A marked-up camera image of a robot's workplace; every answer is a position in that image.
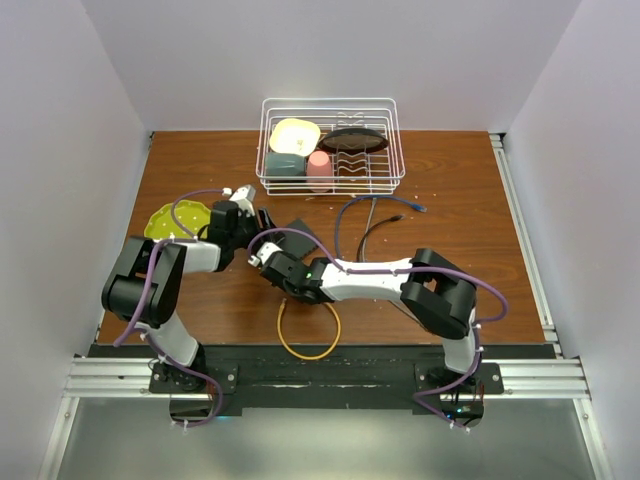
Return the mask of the black network switch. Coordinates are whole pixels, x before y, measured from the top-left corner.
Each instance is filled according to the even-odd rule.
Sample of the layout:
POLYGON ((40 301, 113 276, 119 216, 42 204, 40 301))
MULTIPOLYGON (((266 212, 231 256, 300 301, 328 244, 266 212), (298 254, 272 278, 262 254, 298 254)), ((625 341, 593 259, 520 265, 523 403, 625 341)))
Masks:
POLYGON ((319 249, 319 237, 300 218, 285 226, 279 234, 277 245, 295 258, 304 260, 319 249))

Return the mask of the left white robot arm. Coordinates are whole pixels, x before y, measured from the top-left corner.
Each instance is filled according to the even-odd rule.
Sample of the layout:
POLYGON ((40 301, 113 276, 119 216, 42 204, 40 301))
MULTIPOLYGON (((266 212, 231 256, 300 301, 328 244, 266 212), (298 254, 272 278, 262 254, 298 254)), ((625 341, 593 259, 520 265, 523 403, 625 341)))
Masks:
POLYGON ((204 238, 128 238, 101 294, 103 308, 127 324, 113 345, 139 332, 158 348, 163 377, 185 392, 209 388, 204 347, 177 313, 183 276, 225 270, 238 250, 273 226, 266 208, 223 200, 213 205, 204 238))

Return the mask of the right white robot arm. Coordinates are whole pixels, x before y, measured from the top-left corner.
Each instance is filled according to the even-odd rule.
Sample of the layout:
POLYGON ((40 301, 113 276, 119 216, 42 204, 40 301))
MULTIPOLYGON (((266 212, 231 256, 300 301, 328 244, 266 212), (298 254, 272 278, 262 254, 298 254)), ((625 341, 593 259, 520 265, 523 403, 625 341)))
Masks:
POLYGON ((472 332, 476 287, 471 277, 434 253, 393 262, 357 263, 315 258, 310 264, 271 242, 249 259, 260 275, 308 305, 352 299, 404 305, 416 322, 442 340, 445 379, 459 393, 481 380, 479 341, 472 332))

